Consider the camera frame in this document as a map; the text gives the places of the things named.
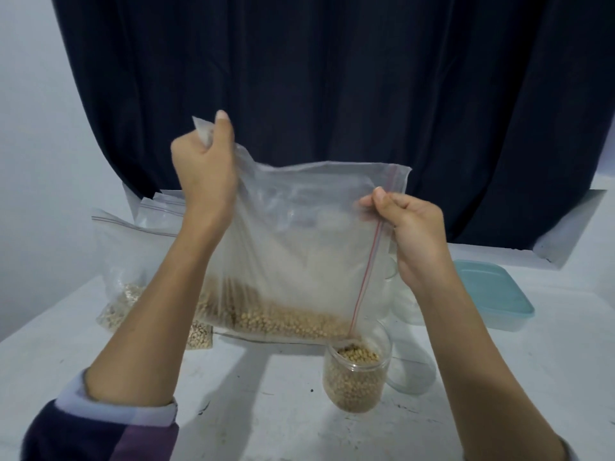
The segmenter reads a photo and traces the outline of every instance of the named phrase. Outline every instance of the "transparent jar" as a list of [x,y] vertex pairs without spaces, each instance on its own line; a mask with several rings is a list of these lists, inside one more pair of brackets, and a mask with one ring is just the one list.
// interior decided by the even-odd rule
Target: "transparent jar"
[[[369,364],[355,363],[338,350],[356,346],[377,354]],[[380,401],[391,356],[388,332],[378,321],[365,321],[356,328],[356,338],[327,345],[322,385],[329,399],[340,409],[361,413]]]

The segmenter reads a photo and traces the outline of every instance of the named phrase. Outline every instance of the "person's left arm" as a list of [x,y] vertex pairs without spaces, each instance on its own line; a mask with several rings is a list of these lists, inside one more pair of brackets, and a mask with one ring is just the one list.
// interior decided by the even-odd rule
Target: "person's left arm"
[[207,263],[233,216],[233,127],[216,116],[213,144],[175,139],[186,213],[158,272],[92,365],[30,426],[22,459],[168,459],[177,437],[173,392]]

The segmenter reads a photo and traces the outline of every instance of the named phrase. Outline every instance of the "rectangular plastic container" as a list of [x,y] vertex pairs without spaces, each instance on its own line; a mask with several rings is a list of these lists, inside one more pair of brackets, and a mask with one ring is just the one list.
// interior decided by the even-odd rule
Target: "rectangular plastic container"
[[461,281],[486,327],[518,331],[535,309],[509,273],[495,263],[455,261]]

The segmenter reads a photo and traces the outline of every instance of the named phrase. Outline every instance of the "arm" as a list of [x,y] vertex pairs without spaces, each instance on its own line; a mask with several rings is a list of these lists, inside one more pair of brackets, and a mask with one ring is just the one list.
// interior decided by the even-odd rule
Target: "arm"
[[173,392],[209,258],[233,216],[233,127],[218,112],[209,150],[196,131],[173,141],[186,213],[158,272],[94,363],[28,428],[24,460],[169,459]]
[[414,292],[470,461],[563,461],[562,442],[512,375],[448,251],[442,211],[381,188],[361,200],[395,226],[400,276]]

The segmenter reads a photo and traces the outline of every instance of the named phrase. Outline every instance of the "person's right arm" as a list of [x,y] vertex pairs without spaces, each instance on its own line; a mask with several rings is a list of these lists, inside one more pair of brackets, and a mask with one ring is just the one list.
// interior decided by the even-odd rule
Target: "person's right arm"
[[466,292],[442,211],[381,188],[361,200],[395,226],[400,276],[421,308],[469,461],[564,461],[566,450],[515,379]]

